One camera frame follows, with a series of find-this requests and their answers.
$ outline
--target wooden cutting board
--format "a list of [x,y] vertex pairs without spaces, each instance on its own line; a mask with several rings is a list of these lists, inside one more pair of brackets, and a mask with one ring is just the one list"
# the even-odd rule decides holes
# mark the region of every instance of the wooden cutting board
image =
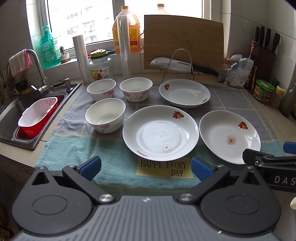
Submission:
[[[171,58],[175,50],[186,49],[193,64],[221,73],[224,56],[223,24],[202,18],[173,15],[144,16],[144,68],[157,69],[150,62],[157,57]],[[174,59],[190,63],[185,51]]]

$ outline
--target plastic bag roll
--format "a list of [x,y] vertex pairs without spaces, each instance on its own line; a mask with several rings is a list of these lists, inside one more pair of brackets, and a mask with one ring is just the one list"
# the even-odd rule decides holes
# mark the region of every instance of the plastic bag roll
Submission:
[[89,59],[87,58],[87,51],[84,44],[83,35],[73,37],[73,43],[82,82],[84,84],[90,83],[94,81],[94,79],[89,68]]
[[128,16],[117,16],[117,31],[120,48],[120,60],[123,78],[126,80],[132,77],[131,71],[131,47],[128,29]]

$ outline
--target plaid cloth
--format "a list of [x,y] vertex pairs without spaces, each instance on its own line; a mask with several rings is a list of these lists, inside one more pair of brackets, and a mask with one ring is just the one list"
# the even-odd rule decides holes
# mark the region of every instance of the plaid cloth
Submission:
[[[125,119],[135,111],[151,105],[170,105],[159,94],[160,84],[154,84],[148,99],[142,102],[125,100],[122,91],[115,87],[115,98],[126,103]],[[190,114],[197,124],[208,112],[213,110],[228,110],[246,118],[256,128],[261,139],[261,151],[275,156],[284,156],[282,146],[271,129],[265,117],[260,113],[253,99],[246,90],[229,87],[205,85],[210,93],[210,100],[197,108],[181,108]],[[78,95],[54,129],[36,166],[47,166],[49,170],[61,170],[69,164],[80,165],[94,155],[102,159],[102,169],[94,178],[94,182],[105,190],[117,194],[157,195],[164,193],[179,193],[195,186],[200,181],[192,179],[166,179],[160,177],[145,177],[136,175],[138,156],[125,145],[121,126],[117,131],[102,134],[95,131],[85,121],[87,109],[94,103],[86,88]],[[206,147],[201,137],[188,157],[198,155],[212,165],[224,164],[233,170],[242,170],[243,165],[234,165],[216,157]]]

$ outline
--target sink soap dispenser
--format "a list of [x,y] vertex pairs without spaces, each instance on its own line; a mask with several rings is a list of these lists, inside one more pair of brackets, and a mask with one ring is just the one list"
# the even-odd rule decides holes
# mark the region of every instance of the sink soap dispenser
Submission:
[[48,25],[42,27],[44,29],[44,36],[40,39],[39,44],[42,52],[42,67],[44,69],[50,68],[61,63],[61,54],[57,38],[54,38],[50,32]]

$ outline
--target plate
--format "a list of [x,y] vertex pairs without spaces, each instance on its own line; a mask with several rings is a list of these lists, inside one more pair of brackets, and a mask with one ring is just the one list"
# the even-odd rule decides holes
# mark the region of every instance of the plate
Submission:
[[261,148],[258,132],[251,123],[226,110],[205,114],[200,120],[200,136],[217,157],[233,164],[245,164],[242,159],[245,149]]
[[194,108],[209,101],[211,94],[202,84],[193,80],[168,80],[159,86],[159,93],[172,105]]
[[152,161],[172,161],[196,146],[199,131],[186,112],[166,105],[142,108],[123,126],[123,140],[136,155]]

